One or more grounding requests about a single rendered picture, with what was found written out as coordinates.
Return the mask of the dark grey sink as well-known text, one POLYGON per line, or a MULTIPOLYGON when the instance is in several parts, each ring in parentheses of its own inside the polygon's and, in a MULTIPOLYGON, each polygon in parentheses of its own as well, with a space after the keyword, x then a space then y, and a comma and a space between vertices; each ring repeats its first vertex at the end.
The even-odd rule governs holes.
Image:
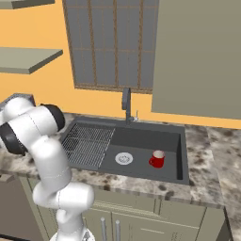
POLYGON ((102 165, 93 171, 180 185, 189 184, 185 129, 183 127, 143 122, 131 122, 127 125, 123 120, 87 117, 77 117, 71 124, 74 121, 94 121, 98 124, 115 125, 115 133, 102 165), (163 151, 166 156, 161 169, 154 168, 149 164, 149 160, 156 150, 163 151), (115 161, 118 153, 130 153, 134 158, 133 162, 126 166, 119 165, 115 161))

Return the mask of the round white sink drain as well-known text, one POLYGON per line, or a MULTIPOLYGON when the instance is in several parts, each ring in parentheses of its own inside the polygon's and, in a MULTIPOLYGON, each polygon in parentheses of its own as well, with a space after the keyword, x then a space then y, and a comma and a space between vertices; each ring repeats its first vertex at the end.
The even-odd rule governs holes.
POLYGON ((115 161, 122 166, 131 164, 133 160, 134 158, 130 153, 118 153, 115 157, 115 161))

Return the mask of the red mug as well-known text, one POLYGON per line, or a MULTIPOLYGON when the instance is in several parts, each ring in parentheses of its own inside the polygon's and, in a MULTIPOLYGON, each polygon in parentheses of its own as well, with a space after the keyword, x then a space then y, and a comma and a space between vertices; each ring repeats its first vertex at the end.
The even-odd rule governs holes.
POLYGON ((154 168, 161 169, 164 166, 165 153, 160 150, 156 150, 153 152, 151 159, 149 160, 149 164, 154 168))

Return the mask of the olive cabinet door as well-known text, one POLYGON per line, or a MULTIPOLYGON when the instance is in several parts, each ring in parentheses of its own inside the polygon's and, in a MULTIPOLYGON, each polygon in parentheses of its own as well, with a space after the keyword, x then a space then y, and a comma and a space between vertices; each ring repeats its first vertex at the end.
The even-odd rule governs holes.
POLYGON ((112 220, 111 213, 109 211, 99 210, 99 209, 88 209, 82 214, 83 219, 86 221, 88 229, 95 236, 96 241, 103 241, 102 234, 102 221, 104 218, 106 241, 112 241, 112 220))
POLYGON ((199 229, 113 212, 113 231, 120 222, 120 241, 196 241, 199 229))

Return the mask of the dark grey tap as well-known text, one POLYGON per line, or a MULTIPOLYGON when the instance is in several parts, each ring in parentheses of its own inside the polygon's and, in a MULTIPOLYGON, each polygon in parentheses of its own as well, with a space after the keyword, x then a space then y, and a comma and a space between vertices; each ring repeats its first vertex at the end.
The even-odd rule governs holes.
POLYGON ((124 88, 122 92, 121 108, 125 111, 125 121, 129 125, 134 118, 131 116, 131 89, 124 88))

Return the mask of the olive drawer front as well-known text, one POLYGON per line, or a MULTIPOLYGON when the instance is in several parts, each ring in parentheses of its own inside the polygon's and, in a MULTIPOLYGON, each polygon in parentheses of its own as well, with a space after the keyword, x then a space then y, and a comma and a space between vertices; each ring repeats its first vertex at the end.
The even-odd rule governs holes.
POLYGON ((160 213, 160 201, 156 199, 100 189, 95 189, 94 207, 144 215, 160 213))
POLYGON ((172 223, 199 227, 204 213, 203 206, 177 201, 161 201, 160 204, 160 217, 172 223))

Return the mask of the window with brown frame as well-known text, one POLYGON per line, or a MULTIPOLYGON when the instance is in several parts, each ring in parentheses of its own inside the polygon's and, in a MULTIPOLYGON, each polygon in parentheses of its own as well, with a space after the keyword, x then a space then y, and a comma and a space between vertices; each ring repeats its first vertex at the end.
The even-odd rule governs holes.
POLYGON ((153 91, 160 0, 62 0, 73 85, 153 91))

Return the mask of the olive wall cabinet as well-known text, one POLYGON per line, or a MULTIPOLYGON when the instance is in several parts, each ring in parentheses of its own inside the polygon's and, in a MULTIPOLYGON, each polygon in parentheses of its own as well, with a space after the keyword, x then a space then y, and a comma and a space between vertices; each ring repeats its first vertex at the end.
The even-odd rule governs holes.
POLYGON ((241 119, 241 0, 160 0, 152 111, 241 119))

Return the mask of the olive wall shelf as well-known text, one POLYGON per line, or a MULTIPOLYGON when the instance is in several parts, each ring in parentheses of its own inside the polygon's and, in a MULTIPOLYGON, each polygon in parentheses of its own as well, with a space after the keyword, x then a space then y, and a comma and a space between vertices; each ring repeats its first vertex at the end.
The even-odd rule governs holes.
POLYGON ((0 47, 0 72, 31 74, 62 54, 61 49, 0 47))
POLYGON ((55 0, 0 0, 0 9, 30 8, 54 4, 55 0))

